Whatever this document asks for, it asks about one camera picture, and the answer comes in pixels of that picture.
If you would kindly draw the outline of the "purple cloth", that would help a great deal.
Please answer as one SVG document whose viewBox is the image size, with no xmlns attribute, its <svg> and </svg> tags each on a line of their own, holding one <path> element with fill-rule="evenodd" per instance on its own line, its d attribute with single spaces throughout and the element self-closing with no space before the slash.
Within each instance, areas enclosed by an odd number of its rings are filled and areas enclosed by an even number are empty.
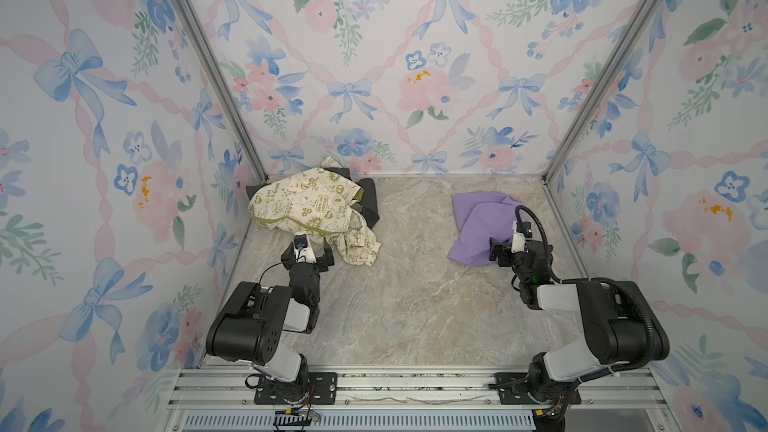
<svg viewBox="0 0 768 432">
<path fill-rule="evenodd" d="M 507 242 L 512 238 L 515 209 L 522 202 L 501 192 L 474 192 L 456 194 L 453 205 L 459 237 L 449 259 L 471 267 L 489 265 L 490 239 Z"/>
</svg>

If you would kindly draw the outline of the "cream green patterned cloth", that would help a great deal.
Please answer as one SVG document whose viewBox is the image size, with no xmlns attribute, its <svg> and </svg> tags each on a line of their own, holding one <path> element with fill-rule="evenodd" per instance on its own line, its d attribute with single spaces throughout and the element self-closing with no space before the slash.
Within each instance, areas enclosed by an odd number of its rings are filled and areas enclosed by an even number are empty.
<svg viewBox="0 0 768 432">
<path fill-rule="evenodd" d="M 372 266 L 381 244 L 362 215 L 351 208 L 362 196 L 356 182 L 331 178 L 324 166 L 343 167 L 328 156 L 318 167 L 263 186 L 250 199 L 249 212 L 268 229 L 326 239 L 350 265 Z"/>
</svg>

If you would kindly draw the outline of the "black cloth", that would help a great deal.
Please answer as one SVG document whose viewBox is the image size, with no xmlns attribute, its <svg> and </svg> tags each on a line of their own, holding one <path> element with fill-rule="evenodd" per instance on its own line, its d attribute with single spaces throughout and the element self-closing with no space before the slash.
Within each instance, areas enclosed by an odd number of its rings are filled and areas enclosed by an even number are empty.
<svg viewBox="0 0 768 432">
<path fill-rule="evenodd" d="M 324 166 L 322 170 L 329 173 L 331 178 L 352 182 L 351 172 L 346 167 Z M 362 215 L 369 228 L 373 228 L 380 220 L 375 183 L 370 178 L 363 178 L 356 185 L 362 190 L 362 196 L 351 208 Z"/>
</svg>

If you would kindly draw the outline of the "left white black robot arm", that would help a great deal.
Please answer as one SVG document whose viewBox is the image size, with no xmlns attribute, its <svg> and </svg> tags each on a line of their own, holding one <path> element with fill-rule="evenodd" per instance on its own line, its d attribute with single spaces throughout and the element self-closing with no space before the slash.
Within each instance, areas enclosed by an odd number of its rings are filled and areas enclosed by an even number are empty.
<svg viewBox="0 0 768 432">
<path fill-rule="evenodd" d="M 316 254 L 308 236 L 296 234 L 278 263 L 287 270 L 289 284 L 240 282 L 208 331 L 208 355 L 253 367 L 245 386 L 254 392 L 256 405 L 335 403 L 338 375 L 311 372 L 307 358 L 282 342 L 285 332 L 310 334 L 316 327 L 321 274 L 335 264 L 330 244 L 322 246 Z"/>
</svg>

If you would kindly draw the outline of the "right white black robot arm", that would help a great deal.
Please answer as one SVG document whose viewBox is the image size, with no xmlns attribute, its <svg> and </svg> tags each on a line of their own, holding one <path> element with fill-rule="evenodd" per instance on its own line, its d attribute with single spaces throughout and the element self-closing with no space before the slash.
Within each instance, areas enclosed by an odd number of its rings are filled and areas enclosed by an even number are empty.
<svg viewBox="0 0 768 432">
<path fill-rule="evenodd" d="M 511 284 L 534 311 L 572 312 L 582 335 L 558 350 L 534 356 L 525 375 L 498 374 L 489 389 L 543 407 L 538 416 L 559 419 L 578 387 L 665 359 L 670 342 L 638 286 L 609 278 L 558 279 L 552 247 L 515 237 L 489 240 L 489 260 L 513 272 Z"/>
</svg>

